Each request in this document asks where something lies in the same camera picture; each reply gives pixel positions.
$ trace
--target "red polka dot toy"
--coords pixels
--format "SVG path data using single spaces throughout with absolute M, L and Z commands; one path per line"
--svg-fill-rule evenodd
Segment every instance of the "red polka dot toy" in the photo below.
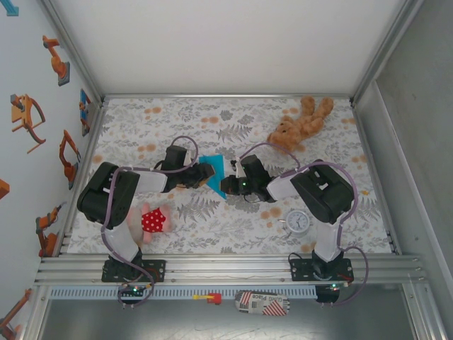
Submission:
M 151 242 L 153 232 L 171 232 L 171 209 L 162 205 L 151 210 L 149 203 L 143 204 L 141 210 L 131 208 L 127 215 L 127 225 L 134 241 L 142 247 L 142 243 Z

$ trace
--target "brown teddy bear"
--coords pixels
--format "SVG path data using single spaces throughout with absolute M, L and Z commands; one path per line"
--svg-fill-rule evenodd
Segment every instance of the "brown teddy bear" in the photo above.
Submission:
M 268 142 L 292 152 L 302 140 L 321 131 L 324 126 L 324 118 L 333 110 L 333 99 L 323 98 L 316 111 L 313 97 L 302 97 L 300 102 L 302 114 L 299 119 L 294 120 L 287 115 L 283 116 L 275 131 L 268 136 Z

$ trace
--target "gray wall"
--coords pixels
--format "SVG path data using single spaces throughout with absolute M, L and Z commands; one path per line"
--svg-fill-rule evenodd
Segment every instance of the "gray wall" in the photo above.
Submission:
M 377 79 L 453 272 L 453 1 L 425 1 Z
M 84 156 L 89 136 L 82 137 L 79 114 L 80 89 L 85 88 L 74 64 L 70 82 L 58 86 L 57 74 L 50 64 L 51 55 L 42 45 L 42 35 L 55 38 L 37 1 L 14 0 L 19 16 L 6 16 L 0 6 L 0 179 L 9 185 L 9 193 L 0 199 L 0 315 L 3 316 L 23 297 L 36 277 L 40 263 L 40 244 L 36 236 L 36 217 L 46 216 L 63 201 L 70 201 L 68 180 L 58 157 L 63 129 L 72 136 Z M 68 61 L 65 50 L 56 47 L 62 61 Z M 35 129 L 46 141 L 36 145 L 21 124 L 11 122 L 9 96 L 28 94 L 42 109 L 45 123 Z M 33 124 L 40 122 L 35 108 Z M 76 155 L 66 147 L 68 162 Z M 69 204 L 58 214 L 58 220 L 47 232 L 58 232 L 66 220 Z

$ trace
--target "white wall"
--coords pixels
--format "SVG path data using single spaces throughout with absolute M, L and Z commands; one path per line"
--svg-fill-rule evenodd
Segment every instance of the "white wall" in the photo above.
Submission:
M 353 94 L 403 0 L 53 2 L 107 94 Z
M 58 87 L 57 74 L 50 65 L 50 53 L 42 46 L 42 35 L 54 38 L 38 3 L 14 0 L 19 17 L 7 17 L 0 6 L 0 179 L 11 192 L 0 199 L 0 317 L 3 317 L 33 283 L 40 259 L 40 245 L 35 233 L 35 218 L 45 216 L 54 206 L 69 200 L 68 180 L 59 160 L 63 129 L 69 131 L 82 156 L 89 135 L 81 136 L 79 118 L 80 88 L 84 87 L 71 64 L 71 80 Z M 63 49 L 56 47 L 67 61 Z M 36 128 L 46 142 L 27 154 L 35 144 L 11 122 L 10 95 L 28 94 L 34 98 L 46 118 Z M 32 110 L 34 123 L 38 114 Z M 67 146 L 67 160 L 76 161 Z M 56 231 L 65 221 L 68 205 L 61 210 Z

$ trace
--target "aluminum frame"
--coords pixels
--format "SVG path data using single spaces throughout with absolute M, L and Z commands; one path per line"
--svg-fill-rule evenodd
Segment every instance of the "aluminum frame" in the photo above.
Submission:
M 54 29 L 57 31 L 62 45 L 67 50 L 69 58 L 77 66 L 81 72 L 81 76 L 88 84 L 89 89 L 94 94 L 94 100 L 100 102 L 103 94 L 95 79 L 91 76 L 88 67 L 77 51 L 76 45 L 71 40 L 70 32 L 65 28 L 65 25 L 55 8 L 52 0 L 38 0 L 43 11 Z M 383 43 L 379 47 L 374 59 L 370 63 L 365 72 L 360 85 L 354 95 L 354 102 L 357 103 L 369 84 L 378 75 L 382 65 L 391 54 L 396 46 L 398 39 L 403 35 L 405 29 L 410 24 L 415 16 L 418 8 L 420 8 L 423 0 L 406 0 L 398 13 L 394 23 L 389 29 Z M 112 97 L 116 98 L 145 98 L 156 96 L 151 94 L 140 95 L 109 95 L 105 100 Z M 181 94 L 169 95 L 161 94 L 159 96 L 169 97 L 291 97 L 298 96 L 297 94 Z M 85 160 L 90 159 L 93 155 L 94 148 L 97 143 L 99 131 L 102 126 L 104 112 L 97 113 L 96 122 L 93 125 L 93 132 L 90 136 L 90 144 L 88 146 Z M 388 209 L 384 203 L 384 195 L 382 193 L 379 177 L 372 161 L 372 155 L 367 145 L 367 139 L 363 133 L 363 127 L 359 122 L 358 128 L 360 139 L 365 148 L 365 153 L 370 159 L 372 180 L 379 194 L 380 208 L 384 215 L 385 224 L 389 227 L 390 233 L 394 231 L 394 226 L 391 223 Z M 80 193 L 81 186 L 88 173 L 89 163 L 87 161 L 82 164 L 81 175 L 76 183 L 74 197 Z M 75 198 L 72 200 L 70 212 L 67 218 L 67 223 L 64 230 L 61 232 L 61 237 L 58 239 L 56 246 L 57 258 L 43 259 L 40 269 L 37 274 L 35 287 L 36 298 L 33 305 L 33 310 L 25 329 L 25 334 L 20 335 L 21 339 L 39 339 L 42 325 L 45 323 L 47 316 L 47 307 L 51 287 L 58 285 L 105 285 L 101 283 L 102 263 L 106 259 L 106 255 L 71 255 L 66 254 L 67 242 L 71 236 L 71 226 L 75 218 Z M 159 258 L 166 259 L 167 274 L 165 285 L 195 285 L 195 284 L 239 284 L 246 285 L 294 285 L 291 281 L 291 273 L 287 264 L 286 256 L 281 255 L 262 255 L 262 256 L 172 256 L 172 255 L 145 255 L 145 259 Z M 357 254 L 348 254 L 348 258 L 352 260 L 353 267 L 356 272 L 356 283 L 360 282 L 363 277 L 364 267 L 363 261 Z M 446 339 L 445 331 L 442 326 L 439 313 L 432 299 L 429 284 L 426 283 L 425 272 L 423 265 L 418 258 L 413 256 L 393 255 L 393 254 L 370 254 L 370 283 L 402 283 L 403 294 L 408 301 L 408 311 L 413 320 L 414 332 L 419 339 Z

